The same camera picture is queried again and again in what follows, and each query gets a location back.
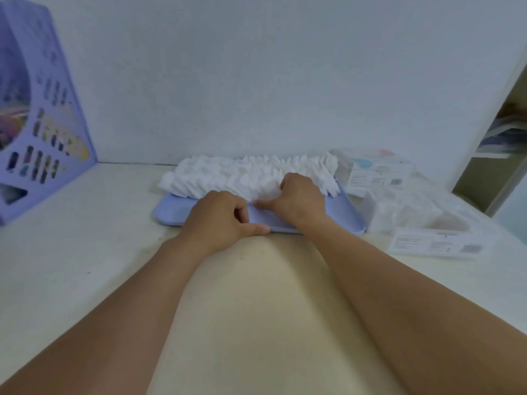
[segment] triangular hole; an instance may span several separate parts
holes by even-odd
[[[0,199],[7,205],[14,204],[27,195],[27,190],[0,183]]]

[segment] white table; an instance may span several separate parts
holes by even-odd
[[[163,196],[155,183],[168,169],[99,164],[0,228],[0,382],[178,232],[151,218]],[[493,255],[478,261],[397,258],[527,333],[526,255],[504,232]],[[404,391],[312,245],[272,234],[199,268],[149,393]]]

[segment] forearm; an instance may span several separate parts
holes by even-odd
[[[301,230],[412,392],[527,391],[527,337],[521,332],[329,218]]]
[[[202,256],[178,240],[0,386],[12,394],[144,394]]]

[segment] white tissue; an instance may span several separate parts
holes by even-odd
[[[193,156],[181,161],[173,172],[166,172],[159,187],[174,195],[199,199],[209,191],[227,190],[248,202],[280,195],[280,183],[286,173],[300,173],[313,180],[324,195],[336,196],[340,190],[335,178],[337,157],[245,156],[242,159]]]

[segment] person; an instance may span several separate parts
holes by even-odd
[[[333,271],[373,341],[414,394],[527,394],[527,336],[347,232],[313,182],[287,174],[255,206],[295,225]],[[0,395],[144,394],[178,303],[213,254],[269,227],[228,192],[197,202],[178,236],[86,317],[0,386]]]

